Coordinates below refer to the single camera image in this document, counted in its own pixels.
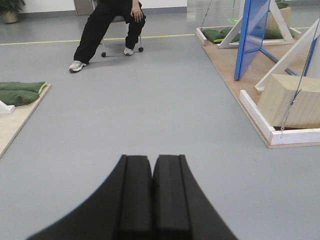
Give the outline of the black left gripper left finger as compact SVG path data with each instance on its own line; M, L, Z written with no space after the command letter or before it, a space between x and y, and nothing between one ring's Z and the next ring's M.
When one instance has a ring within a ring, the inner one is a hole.
M152 239L152 173L147 156L122 155L99 188L31 240Z

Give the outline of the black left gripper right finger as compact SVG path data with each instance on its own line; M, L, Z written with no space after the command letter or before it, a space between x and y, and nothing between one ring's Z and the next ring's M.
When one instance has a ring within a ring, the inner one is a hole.
M153 171L155 240L235 240L210 203L185 155L160 155Z

